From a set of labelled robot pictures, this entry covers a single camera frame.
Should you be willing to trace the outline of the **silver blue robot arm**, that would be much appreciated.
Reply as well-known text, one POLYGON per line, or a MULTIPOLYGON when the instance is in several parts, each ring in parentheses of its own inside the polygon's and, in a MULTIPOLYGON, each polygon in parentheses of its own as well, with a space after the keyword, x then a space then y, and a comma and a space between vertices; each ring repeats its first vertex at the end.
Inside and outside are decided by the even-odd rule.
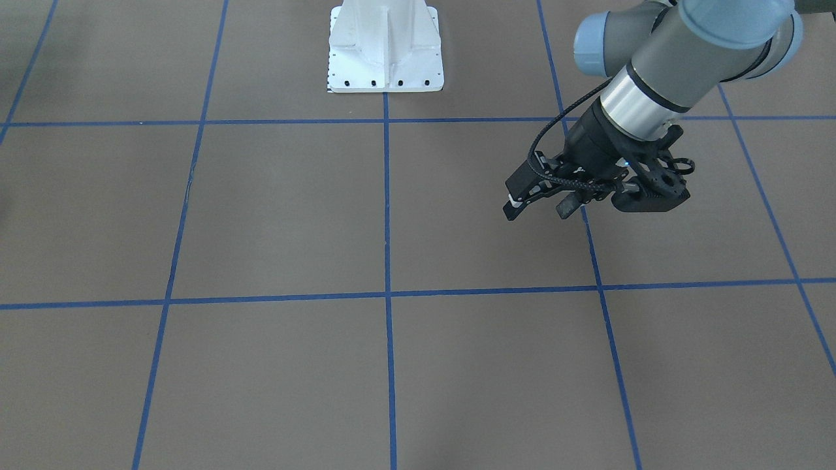
POLYGON ((535 137, 506 181, 504 214, 516 219, 537 200, 566 193, 561 218, 593 200, 621 212, 668 212, 689 199, 695 165, 675 158, 679 119, 721 83, 755 80, 789 62, 802 44, 794 1, 645 1, 597 13, 577 28, 573 56, 604 83, 568 105, 589 107, 549 157, 535 137))

